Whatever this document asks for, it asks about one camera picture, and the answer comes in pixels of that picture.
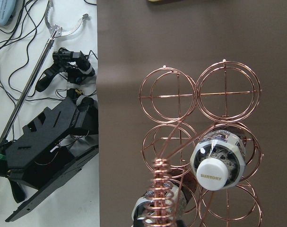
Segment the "copper wire bottle basket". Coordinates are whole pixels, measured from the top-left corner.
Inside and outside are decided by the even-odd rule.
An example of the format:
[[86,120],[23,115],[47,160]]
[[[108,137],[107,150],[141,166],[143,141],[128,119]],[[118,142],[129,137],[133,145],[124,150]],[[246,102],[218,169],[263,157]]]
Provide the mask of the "copper wire bottle basket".
[[[259,142],[243,123],[256,109],[260,81],[243,63],[222,60],[193,78],[162,66],[149,73],[139,89],[140,106],[155,125],[145,135],[141,153],[151,171],[154,206],[144,205],[144,227],[259,227],[263,209],[250,183],[262,159]],[[193,151],[205,134],[233,126],[246,135],[245,169],[237,185],[210,191],[197,181],[190,164]],[[172,199],[172,181],[192,172],[197,189],[181,216]]]

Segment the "tea bottle two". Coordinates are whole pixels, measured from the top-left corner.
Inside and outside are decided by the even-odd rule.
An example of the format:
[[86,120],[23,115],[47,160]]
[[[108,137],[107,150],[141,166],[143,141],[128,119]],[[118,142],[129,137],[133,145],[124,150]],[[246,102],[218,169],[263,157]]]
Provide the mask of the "tea bottle two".
[[220,127],[205,134],[190,158],[198,183],[210,191],[237,185],[246,166],[245,146],[245,132],[237,127]]

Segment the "tea bottle three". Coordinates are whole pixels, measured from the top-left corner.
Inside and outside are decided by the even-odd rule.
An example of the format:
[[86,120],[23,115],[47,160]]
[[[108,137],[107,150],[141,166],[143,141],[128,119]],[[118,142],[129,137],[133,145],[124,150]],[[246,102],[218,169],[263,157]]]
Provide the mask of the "tea bottle three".
[[[183,185],[181,187],[181,192],[179,192],[179,183],[181,182],[181,177],[176,178],[175,181],[172,181],[172,192],[174,194],[173,200],[175,204],[179,202],[177,211],[176,211],[176,218],[177,220],[181,219],[181,216],[183,215],[187,204],[192,198],[192,193],[195,193],[197,189],[197,181],[194,178],[194,174],[192,172],[188,172],[183,176]],[[152,196],[154,196],[154,192],[149,190],[146,191],[141,197],[138,198],[136,201],[133,211],[132,211],[132,220],[133,220],[133,227],[143,227],[144,223],[144,216],[143,213],[146,210],[144,205],[149,204],[151,206],[154,206],[154,203],[150,199]]]

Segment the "black device on side table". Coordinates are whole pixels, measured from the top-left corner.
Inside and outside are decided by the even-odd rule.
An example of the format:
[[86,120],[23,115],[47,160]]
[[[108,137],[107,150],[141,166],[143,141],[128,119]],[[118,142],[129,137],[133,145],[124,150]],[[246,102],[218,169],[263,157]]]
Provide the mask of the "black device on side table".
[[98,154],[98,109],[90,97],[65,98],[23,127],[18,140],[0,144],[0,177],[19,207],[13,222],[36,208]]

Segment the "metal telescopic pole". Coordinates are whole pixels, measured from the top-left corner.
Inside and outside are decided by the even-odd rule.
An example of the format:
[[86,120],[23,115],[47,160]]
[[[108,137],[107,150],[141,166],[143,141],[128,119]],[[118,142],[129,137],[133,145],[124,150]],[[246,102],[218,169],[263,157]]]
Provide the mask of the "metal telescopic pole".
[[31,73],[31,75],[30,75],[30,77],[29,77],[29,79],[28,79],[28,81],[27,81],[27,83],[26,83],[26,85],[25,85],[25,87],[24,87],[24,89],[23,89],[23,91],[22,91],[22,93],[21,93],[21,95],[20,95],[20,97],[19,97],[14,109],[13,109],[13,111],[12,111],[12,114],[9,117],[9,120],[8,120],[4,130],[3,130],[3,133],[0,136],[0,147],[3,144],[3,142],[5,141],[5,139],[7,138],[8,134],[9,134],[9,132],[10,132],[15,120],[16,120],[16,117],[18,116],[18,113],[19,113],[19,111],[20,111],[20,109],[21,109],[21,107],[22,107],[22,105],[23,105],[23,103],[24,103],[24,101],[25,101],[30,89],[32,88],[32,86],[34,84],[34,81],[35,81],[35,79],[36,79],[36,77],[37,77],[37,75],[38,75],[38,73],[39,73],[39,71],[40,71],[40,69],[41,69],[41,67],[42,67],[42,65],[43,65],[48,53],[49,53],[49,51],[50,51],[50,49],[53,46],[53,43],[54,43],[55,39],[57,37],[68,36],[68,35],[74,33],[80,27],[82,22],[85,19],[88,19],[88,17],[89,17],[89,15],[87,13],[84,14],[77,21],[77,23],[75,24],[73,29],[71,29],[70,31],[63,31],[61,26],[56,25],[56,24],[51,25],[49,20],[48,20],[49,10],[52,7],[53,7],[53,2],[50,0],[50,1],[48,1],[47,7],[46,7],[46,10],[45,10],[45,13],[44,13],[44,21],[45,21],[45,24],[46,24],[46,26],[47,26],[47,28],[49,30],[50,37],[46,41],[45,46],[44,46],[44,48],[42,50],[42,53],[40,54],[40,57],[39,57],[39,59],[38,59],[36,65],[35,65],[32,73]]

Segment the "teach pendant tablet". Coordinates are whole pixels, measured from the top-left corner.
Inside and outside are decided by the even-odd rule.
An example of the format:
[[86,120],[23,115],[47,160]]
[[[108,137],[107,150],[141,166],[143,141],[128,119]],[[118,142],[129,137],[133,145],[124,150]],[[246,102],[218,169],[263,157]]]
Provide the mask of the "teach pendant tablet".
[[0,0],[0,26],[5,26],[11,17],[16,0]]

